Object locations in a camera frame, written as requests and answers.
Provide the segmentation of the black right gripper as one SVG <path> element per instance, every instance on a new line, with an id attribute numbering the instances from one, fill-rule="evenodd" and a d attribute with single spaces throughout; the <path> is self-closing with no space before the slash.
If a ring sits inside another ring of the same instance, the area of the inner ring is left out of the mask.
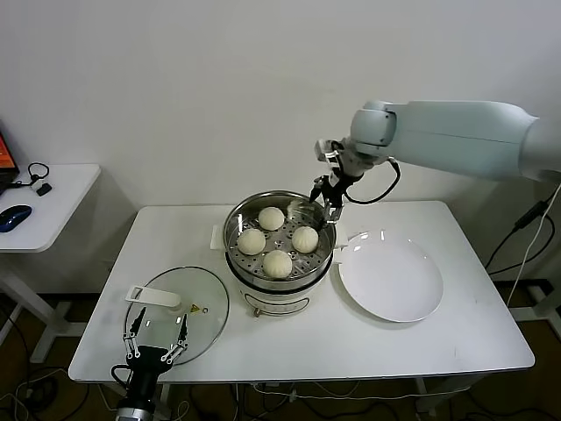
<path id="1" fill-rule="evenodd" d="M 309 201 L 312 203 L 323 196 L 324 202 L 319 229 L 338 222 L 344 208 L 344 193 L 355 182 L 356 177 L 345 174 L 341 168 L 333 168 L 328 175 L 319 176 L 313 181 Z"/>

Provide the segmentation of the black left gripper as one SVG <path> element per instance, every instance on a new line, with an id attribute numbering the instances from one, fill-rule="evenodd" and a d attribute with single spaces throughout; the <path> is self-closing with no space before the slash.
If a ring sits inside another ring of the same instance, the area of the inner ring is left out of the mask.
<path id="1" fill-rule="evenodd" d="M 156 346 L 138 347 L 137 336 L 145 314 L 146 307 L 143 307 L 123 334 L 126 365 L 131 371 L 131 379 L 128 381 L 127 387 L 128 396 L 152 396 L 159 377 L 170 370 L 168 363 L 174 363 L 188 348 L 187 313 L 182 317 L 176 343 L 169 351 Z"/>

